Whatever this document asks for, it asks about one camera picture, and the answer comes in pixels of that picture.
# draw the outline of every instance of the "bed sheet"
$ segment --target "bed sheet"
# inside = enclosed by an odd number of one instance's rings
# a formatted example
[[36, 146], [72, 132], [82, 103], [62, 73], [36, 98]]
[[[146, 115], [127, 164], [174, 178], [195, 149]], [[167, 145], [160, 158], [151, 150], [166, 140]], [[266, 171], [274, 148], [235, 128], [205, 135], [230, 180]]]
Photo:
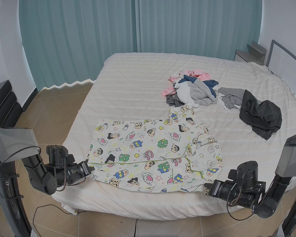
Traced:
[[[63, 145], [78, 163], [89, 153], [99, 119], [167, 118], [169, 107], [160, 92], [170, 86], [169, 76], [183, 69], [202, 69], [219, 82], [219, 87], [247, 89], [257, 99], [270, 100], [281, 108], [281, 129], [267, 141], [239, 119], [238, 110], [225, 110], [219, 103], [195, 109], [221, 145], [224, 168], [218, 179], [224, 181], [230, 169], [255, 160], [259, 164], [259, 180], [266, 181], [268, 187], [286, 139], [296, 134], [296, 100], [279, 77], [255, 63], [180, 54], [114, 54], [106, 60]], [[295, 180], [288, 189], [294, 186]], [[147, 220], [175, 220], [227, 212], [224, 201], [208, 198], [203, 192], [138, 193], [91, 177], [81, 185], [66, 187], [52, 196], [65, 204], [65, 208]]]

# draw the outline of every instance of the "headboard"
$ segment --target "headboard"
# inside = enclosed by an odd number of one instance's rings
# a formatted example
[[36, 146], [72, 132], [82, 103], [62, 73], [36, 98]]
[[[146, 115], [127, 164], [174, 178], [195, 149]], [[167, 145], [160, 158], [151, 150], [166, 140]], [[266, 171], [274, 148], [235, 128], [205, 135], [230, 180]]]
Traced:
[[293, 94], [296, 93], [296, 56], [294, 54], [272, 40], [266, 66], [287, 83]]

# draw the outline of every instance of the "teal curtain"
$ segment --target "teal curtain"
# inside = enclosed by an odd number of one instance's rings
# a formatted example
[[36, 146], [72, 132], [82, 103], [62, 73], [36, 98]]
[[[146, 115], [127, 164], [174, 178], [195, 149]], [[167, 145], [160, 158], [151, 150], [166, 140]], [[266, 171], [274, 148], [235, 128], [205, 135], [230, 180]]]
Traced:
[[95, 80], [114, 53], [234, 59], [258, 42], [261, 0], [20, 0], [22, 43], [37, 89]]

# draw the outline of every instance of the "baseboard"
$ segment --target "baseboard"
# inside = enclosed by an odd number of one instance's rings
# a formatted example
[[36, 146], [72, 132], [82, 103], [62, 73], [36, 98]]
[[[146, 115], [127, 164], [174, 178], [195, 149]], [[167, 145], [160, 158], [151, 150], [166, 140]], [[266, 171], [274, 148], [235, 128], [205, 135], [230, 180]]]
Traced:
[[30, 103], [32, 102], [32, 100], [34, 99], [34, 97], [37, 95], [37, 93], [38, 93], [38, 90], [37, 90], [37, 88], [35, 88], [33, 90], [33, 92], [30, 94], [29, 98], [24, 103], [24, 105], [22, 106], [23, 112], [25, 112], [27, 110], [27, 108], [29, 107]]

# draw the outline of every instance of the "white wall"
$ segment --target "white wall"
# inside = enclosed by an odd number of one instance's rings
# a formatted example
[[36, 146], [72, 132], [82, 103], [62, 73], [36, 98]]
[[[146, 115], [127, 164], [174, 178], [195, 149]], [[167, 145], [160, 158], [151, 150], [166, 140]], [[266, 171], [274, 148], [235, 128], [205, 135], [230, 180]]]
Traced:
[[267, 50], [264, 64], [273, 39], [296, 55], [296, 0], [263, 0], [258, 43]]
[[9, 80], [21, 106], [36, 88], [22, 47], [18, 0], [0, 0], [0, 82]]

